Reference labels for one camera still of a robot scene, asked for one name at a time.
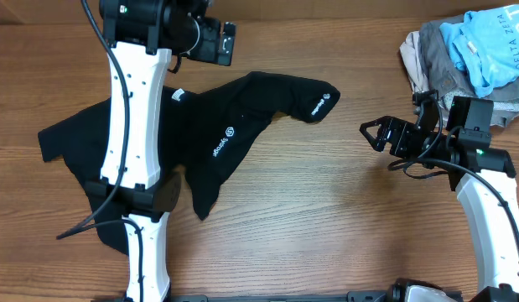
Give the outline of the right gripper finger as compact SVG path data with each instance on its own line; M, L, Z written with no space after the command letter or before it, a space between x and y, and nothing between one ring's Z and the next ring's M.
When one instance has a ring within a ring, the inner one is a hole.
M392 121L391 116L384 116L379 117L376 120L364 122L360 126L360 133L364 136L364 138L367 140L369 144L371 144L371 140L375 138L376 136L382 136L386 133L390 132L390 123ZM376 136L372 136L368 129L369 128L377 128L377 134Z
M382 136L376 136L371 140L371 147L377 152L383 152L385 149L393 149L395 147L395 138L392 133L386 133Z

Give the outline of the black t-shirt with logo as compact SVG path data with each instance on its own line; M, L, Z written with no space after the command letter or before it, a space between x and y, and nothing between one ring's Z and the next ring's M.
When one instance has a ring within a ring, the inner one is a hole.
M195 214L205 220L222 184L275 114L317 123L340 97L326 81L261 71L200 94L166 86L158 128L161 170L184 166ZM110 105L109 100L99 102L41 130L43 161L62 158L80 184L98 177L107 148Z

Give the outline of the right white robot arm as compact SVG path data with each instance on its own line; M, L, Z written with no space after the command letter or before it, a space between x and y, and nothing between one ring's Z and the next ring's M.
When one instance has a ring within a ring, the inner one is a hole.
M415 164L445 174L469 224L478 273L476 301L519 301L519 206L510 154L490 145L490 100L457 96L443 118L433 92L413 95L417 121L384 116L360 132L371 147L395 157L387 168Z

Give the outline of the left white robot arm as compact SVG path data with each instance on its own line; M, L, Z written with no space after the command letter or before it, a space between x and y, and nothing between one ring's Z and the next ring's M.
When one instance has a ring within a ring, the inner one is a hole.
M159 165L158 130L165 77L172 60L231 64L236 26L208 18L209 0L99 4L95 26L112 76L109 134L98 180L86 193L99 206L80 229L119 226L129 260L126 301L168 301L166 228L181 180Z

